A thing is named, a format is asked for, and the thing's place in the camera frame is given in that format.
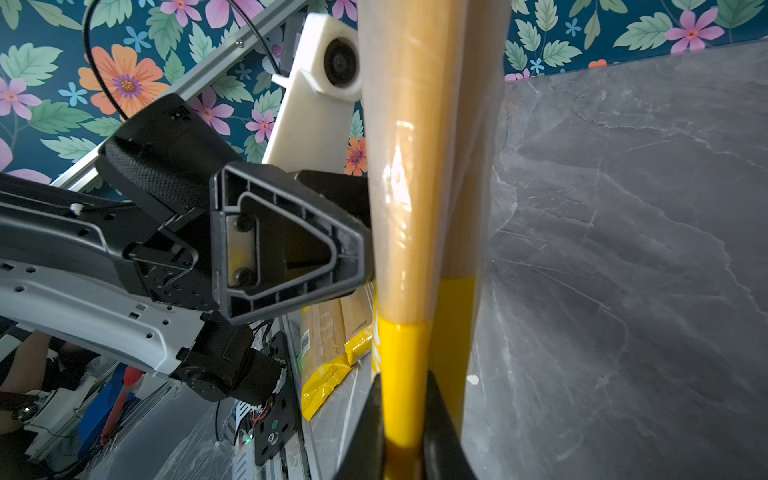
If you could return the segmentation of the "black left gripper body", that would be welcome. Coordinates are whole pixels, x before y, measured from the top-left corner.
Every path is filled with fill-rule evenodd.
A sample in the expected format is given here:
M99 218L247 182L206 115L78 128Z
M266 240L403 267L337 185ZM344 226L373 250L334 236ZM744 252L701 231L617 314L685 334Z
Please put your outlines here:
M176 94L160 97L125 121L100 147L98 172L159 221L181 249L179 274L167 288L190 281L212 289L211 178L244 161Z

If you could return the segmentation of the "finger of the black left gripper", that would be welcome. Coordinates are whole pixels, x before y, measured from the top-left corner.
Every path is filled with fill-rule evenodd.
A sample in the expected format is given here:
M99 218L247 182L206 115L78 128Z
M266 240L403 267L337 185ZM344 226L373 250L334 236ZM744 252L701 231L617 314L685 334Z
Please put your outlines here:
M212 289L233 325L346 296L374 278L368 182L232 162L210 181Z

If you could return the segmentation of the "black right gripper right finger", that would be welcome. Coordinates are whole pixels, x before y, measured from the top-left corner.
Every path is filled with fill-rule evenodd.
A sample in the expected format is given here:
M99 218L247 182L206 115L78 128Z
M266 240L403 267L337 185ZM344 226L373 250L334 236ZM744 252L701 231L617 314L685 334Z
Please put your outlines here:
M475 480L432 372L427 374L423 464L426 480Z

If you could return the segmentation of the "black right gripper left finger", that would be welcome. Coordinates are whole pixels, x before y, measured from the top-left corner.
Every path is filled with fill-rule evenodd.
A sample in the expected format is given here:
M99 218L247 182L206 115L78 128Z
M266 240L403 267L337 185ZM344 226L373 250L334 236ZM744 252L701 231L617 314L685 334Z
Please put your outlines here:
M336 480L381 480L384 475L384 424L381 379L377 374L338 470Z

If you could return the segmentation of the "yellow pasta bag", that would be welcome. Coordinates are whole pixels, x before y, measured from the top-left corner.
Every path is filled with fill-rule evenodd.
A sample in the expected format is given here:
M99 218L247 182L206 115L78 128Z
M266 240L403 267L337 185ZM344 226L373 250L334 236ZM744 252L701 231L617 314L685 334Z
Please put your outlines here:
M360 7L386 479L425 479L429 372L461 435L510 16L504 1Z
M311 420L373 342L374 287L305 307L300 313L302 416Z

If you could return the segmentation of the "yellow pasta bag top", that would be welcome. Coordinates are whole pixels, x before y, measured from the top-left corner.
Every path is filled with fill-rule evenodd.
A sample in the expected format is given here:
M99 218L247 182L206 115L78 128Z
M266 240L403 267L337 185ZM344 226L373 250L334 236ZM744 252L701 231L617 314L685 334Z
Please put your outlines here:
M360 7L386 479L425 479L429 372L461 435L510 16L504 1Z

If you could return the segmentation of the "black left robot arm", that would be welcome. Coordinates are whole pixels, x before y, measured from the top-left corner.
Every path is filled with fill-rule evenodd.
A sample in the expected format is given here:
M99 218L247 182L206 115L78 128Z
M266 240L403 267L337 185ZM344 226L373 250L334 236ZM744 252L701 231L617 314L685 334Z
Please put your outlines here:
M1 179L1 313L201 397L259 404L288 380L252 326L373 278L365 179L252 164L180 96L98 149L124 202Z

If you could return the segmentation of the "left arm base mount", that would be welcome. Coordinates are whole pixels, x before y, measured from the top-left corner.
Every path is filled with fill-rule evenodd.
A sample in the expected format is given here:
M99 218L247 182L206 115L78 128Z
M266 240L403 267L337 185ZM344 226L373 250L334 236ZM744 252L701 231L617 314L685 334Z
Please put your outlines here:
M286 376L277 393L268 401L266 414L252 428L252 445L258 467L276 458L301 425L288 336L282 331L275 333L264 352L283 362Z

